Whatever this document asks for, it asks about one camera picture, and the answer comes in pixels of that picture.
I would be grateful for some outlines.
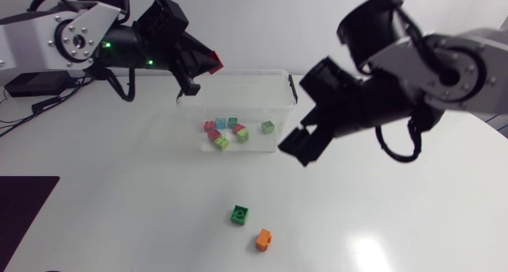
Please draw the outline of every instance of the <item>white table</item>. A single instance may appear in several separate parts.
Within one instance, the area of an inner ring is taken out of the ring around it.
[[[280,152],[198,151],[169,80],[139,77],[131,104],[96,82],[0,139],[2,174],[61,177],[7,271],[508,270],[508,141],[472,115],[446,113],[415,163],[371,130],[304,169]],[[286,132],[313,106],[298,90]],[[384,132],[411,152],[405,121]]]

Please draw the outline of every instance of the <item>lime green lego brick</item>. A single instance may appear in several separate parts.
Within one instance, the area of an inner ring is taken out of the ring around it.
[[[243,128],[239,132],[237,132],[237,138],[240,143],[244,143],[248,140],[248,130],[246,128]]]
[[[244,143],[244,142],[245,142],[245,141],[247,141],[247,140],[248,140],[248,136],[246,136],[246,137],[238,136],[238,141],[239,141],[240,143]]]
[[[224,136],[221,136],[221,137],[217,138],[214,141],[214,143],[215,143],[215,146],[217,146],[217,148],[224,150],[228,147],[229,140],[227,140]]]
[[[231,221],[235,224],[244,225],[245,221],[247,221],[247,216],[248,216],[247,208],[235,205],[233,213],[231,214]]]
[[[230,117],[228,119],[228,128],[233,128],[237,124],[238,124],[238,118],[236,118],[236,117]]]
[[[264,133],[270,133],[275,130],[275,125],[271,121],[265,121],[261,124],[261,128],[263,129]]]
[[[237,132],[237,136],[239,137],[248,137],[248,130],[246,128],[240,130]]]

